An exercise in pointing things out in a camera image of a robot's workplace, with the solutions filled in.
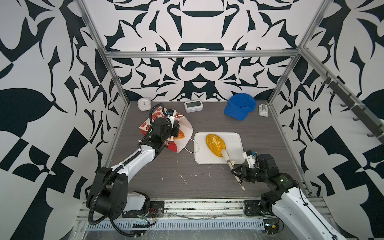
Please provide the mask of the red white paper bag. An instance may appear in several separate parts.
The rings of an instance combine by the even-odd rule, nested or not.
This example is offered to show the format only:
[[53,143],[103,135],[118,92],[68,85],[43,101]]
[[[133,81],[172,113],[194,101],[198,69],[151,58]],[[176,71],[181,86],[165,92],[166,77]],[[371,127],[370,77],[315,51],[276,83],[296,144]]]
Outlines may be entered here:
[[181,152],[190,141],[193,129],[187,118],[163,104],[153,106],[149,117],[139,127],[144,134],[138,146],[150,146],[158,155],[163,148],[175,153]]

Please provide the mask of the metal white-tipped tongs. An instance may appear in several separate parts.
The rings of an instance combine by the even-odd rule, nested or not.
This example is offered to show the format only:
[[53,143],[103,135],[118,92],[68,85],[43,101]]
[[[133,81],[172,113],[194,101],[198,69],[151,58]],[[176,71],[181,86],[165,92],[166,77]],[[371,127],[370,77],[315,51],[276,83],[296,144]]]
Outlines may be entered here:
[[[231,170],[231,171],[234,170],[234,169],[235,169],[235,168],[234,168],[234,165],[232,164],[232,162],[231,162],[231,160],[230,160],[230,156],[229,156],[227,150],[226,150],[226,149],[222,149],[221,153],[222,153],[222,156],[223,156],[224,160],[225,160],[225,161],[227,162],[227,164],[229,165],[230,170]],[[246,188],[242,185],[242,181],[241,181],[241,179],[240,179],[238,176],[236,176],[236,175],[235,175],[235,179],[236,179],[236,181],[238,182],[238,184],[241,186],[242,190],[245,191]]]

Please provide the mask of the sesame oval fake bread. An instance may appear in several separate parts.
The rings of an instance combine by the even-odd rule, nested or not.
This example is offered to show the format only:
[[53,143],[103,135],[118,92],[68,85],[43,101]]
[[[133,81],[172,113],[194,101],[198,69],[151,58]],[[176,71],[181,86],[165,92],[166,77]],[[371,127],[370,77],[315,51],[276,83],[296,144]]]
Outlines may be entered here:
[[225,141],[218,135],[208,134],[206,136],[206,144],[210,151],[217,157],[222,158],[222,149],[226,149]]

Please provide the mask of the orange fake croissant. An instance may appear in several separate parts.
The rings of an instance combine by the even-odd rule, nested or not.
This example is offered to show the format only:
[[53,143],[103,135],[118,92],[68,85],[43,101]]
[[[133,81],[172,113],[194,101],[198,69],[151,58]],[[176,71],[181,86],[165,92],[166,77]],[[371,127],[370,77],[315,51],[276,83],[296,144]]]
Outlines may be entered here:
[[183,133],[182,130],[179,130],[179,134],[177,137],[174,137],[174,139],[178,140],[178,139],[184,139],[185,138],[185,134]]

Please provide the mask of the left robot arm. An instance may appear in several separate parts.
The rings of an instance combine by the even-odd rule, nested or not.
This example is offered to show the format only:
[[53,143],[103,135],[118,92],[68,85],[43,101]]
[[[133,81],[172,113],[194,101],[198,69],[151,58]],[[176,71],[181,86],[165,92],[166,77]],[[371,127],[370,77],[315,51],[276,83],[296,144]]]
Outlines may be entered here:
[[144,207],[146,195],[129,193],[129,182],[146,164],[156,159],[169,138],[178,137],[179,133],[178,121],[157,118],[132,155],[111,168],[97,170],[86,201],[90,225],[97,225],[106,218],[115,220],[124,212],[140,211]]

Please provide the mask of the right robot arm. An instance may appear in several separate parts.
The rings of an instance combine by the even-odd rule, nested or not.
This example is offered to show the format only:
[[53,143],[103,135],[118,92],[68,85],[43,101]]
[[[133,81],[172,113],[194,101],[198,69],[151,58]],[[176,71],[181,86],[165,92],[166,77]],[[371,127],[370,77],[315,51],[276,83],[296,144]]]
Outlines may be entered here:
[[308,200],[298,181],[280,172],[271,155],[247,151],[243,157],[245,163],[239,167],[228,161],[237,182],[264,183],[269,188],[260,200],[245,201],[246,216],[276,217],[300,240],[345,239]]

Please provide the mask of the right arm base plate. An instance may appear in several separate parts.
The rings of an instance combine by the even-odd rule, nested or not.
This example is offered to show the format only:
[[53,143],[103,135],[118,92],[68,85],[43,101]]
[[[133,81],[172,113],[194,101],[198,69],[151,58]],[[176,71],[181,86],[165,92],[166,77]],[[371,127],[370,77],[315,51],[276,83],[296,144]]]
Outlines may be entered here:
[[274,216],[272,212],[271,203],[266,199],[260,200],[245,200],[244,201],[245,209],[244,214],[248,217],[270,217]]

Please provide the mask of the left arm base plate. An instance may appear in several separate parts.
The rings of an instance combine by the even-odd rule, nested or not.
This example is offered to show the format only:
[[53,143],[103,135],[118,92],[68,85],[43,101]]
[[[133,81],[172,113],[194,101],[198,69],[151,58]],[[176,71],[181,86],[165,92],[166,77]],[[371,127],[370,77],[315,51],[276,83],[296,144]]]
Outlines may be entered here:
[[123,218],[148,217],[156,218],[161,215],[165,208],[164,201],[146,201],[140,210],[132,210],[122,214]]

